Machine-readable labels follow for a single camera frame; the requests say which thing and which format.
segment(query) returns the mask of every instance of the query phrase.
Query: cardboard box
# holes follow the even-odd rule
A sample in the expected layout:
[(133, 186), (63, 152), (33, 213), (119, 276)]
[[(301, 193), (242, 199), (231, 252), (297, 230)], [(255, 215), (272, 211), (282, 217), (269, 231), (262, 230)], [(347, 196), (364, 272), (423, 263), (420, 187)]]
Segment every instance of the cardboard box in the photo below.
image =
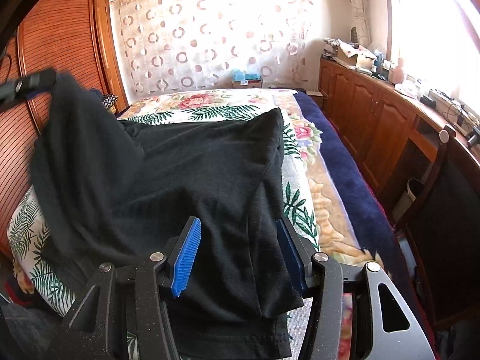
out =
[(263, 79), (248, 79), (246, 84), (242, 81), (233, 81), (232, 86), (234, 89), (246, 89), (246, 88), (261, 88), (263, 84)]
[(342, 49), (338, 49), (337, 58), (348, 63), (351, 66), (356, 66), (358, 68), (364, 68), (371, 71), (371, 68), (374, 66), (374, 59), (366, 57), (363, 52), (355, 54), (351, 57), (347, 57)]
[(364, 48), (359, 46), (358, 49), (354, 49), (347, 43), (340, 41), (340, 47), (338, 48), (337, 58), (341, 61), (348, 63), (351, 66), (356, 66), (357, 68), (364, 68), (371, 71), (371, 68), (374, 66), (376, 60), (375, 55)]

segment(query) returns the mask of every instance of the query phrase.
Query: bright window light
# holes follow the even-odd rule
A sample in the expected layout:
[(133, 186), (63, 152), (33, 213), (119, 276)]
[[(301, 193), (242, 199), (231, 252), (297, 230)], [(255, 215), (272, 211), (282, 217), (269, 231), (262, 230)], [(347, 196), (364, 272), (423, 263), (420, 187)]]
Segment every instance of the bright window light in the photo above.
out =
[[(455, 0), (400, 0), (400, 10), (400, 56), (407, 73), (480, 113), (480, 54)], [(474, 17), (472, 11), (467, 15)], [(470, 19), (474, 26), (480, 23), (475, 20)]]

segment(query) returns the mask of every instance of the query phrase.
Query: wooden wardrobe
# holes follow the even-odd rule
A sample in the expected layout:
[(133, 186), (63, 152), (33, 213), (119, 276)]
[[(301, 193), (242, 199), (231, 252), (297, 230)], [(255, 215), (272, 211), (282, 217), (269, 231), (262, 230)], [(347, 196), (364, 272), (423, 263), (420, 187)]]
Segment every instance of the wooden wardrobe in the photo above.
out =
[[(86, 88), (118, 96), (128, 105), (119, 74), (109, 0), (40, 0), (6, 48), (0, 83), (54, 66), (68, 69)], [(30, 186), (34, 142), (48, 119), (50, 95), (39, 95), (0, 113), (0, 254), (11, 258), (7, 228)]]
[[(22, 75), (47, 67), (69, 70), (86, 88), (118, 96), (117, 109), (127, 106), (110, 24), (108, 0), (40, 0), (18, 27)], [(50, 95), (30, 102), (35, 124), (42, 130)]]

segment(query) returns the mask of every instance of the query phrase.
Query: bolt head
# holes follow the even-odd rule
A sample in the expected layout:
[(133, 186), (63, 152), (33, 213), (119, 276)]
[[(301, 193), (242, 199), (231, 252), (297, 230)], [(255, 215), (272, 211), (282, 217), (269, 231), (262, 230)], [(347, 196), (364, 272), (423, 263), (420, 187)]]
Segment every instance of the bolt head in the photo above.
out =
[(323, 262), (328, 260), (328, 254), (323, 253), (322, 251), (315, 253), (313, 255), (313, 258), (316, 259), (317, 261)]
[(150, 259), (151, 259), (152, 261), (162, 261), (163, 258), (164, 258), (164, 255), (163, 255), (163, 253), (160, 252), (160, 251), (157, 251), (157, 252), (152, 253), (152, 254), (150, 255)]
[(380, 271), (380, 265), (375, 261), (370, 261), (367, 263), (367, 269), (372, 272)]
[(103, 272), (103, 273), (108, 272), (110, 269), (112, 269), (112, 264), (110, 264), (109, 262), (104, 262), (100, 264), (98, 269), (100, 272)]

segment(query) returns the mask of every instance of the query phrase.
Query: bed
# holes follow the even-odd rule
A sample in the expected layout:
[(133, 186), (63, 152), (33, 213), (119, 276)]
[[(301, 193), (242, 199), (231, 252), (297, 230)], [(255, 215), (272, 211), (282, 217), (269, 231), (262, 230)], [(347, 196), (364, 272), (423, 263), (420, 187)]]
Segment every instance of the bed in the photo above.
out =
[[(422, 323), (398, 242), (352, 157), (315, 102), (293, 90), (220, 89), (180, 92), (142, 99), (121, 119), (148, 124), (188, 121), (247, 120), (280, 107), (284, 116), (285, 158), (282, 166), (284, 214), (316, 249), (338, 261), (363, 265), (375, 260), (383, 268)], [(75, 299), (39, 251), (49, 235), (33, 187), (15, 210), (8, 229), (13, 255), (44, 300), (65, 315)], [(350, 355), (351, 298), (345, 296), (340, 359)], [(292, 358), (302, 344), (309, 303), (289, 313)], [(129, 336), (130, 358), (138, 357)]]

